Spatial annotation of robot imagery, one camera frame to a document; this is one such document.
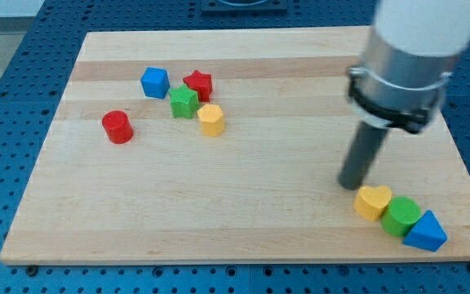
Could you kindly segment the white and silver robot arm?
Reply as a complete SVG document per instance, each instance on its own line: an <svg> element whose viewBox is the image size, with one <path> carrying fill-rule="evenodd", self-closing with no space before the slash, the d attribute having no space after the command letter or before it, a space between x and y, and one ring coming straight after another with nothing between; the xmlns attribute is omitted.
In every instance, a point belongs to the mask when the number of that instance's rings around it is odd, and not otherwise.
<svg viewBox="0 0 470 294"><path fill-rule="evenodd" d="M380 0L349 100L360 131L421 132L436 116L470 43L470 0Z"/></svg>

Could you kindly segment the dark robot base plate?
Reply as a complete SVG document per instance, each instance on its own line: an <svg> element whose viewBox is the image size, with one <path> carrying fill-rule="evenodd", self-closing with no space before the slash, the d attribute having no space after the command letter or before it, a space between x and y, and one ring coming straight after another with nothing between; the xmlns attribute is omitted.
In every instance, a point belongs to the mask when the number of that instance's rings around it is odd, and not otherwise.
<svg viewBox="0 0 470 294"><path fill-rule="evenodd" d="M288 0L200 0L202 14L287 12Z"/></svg>

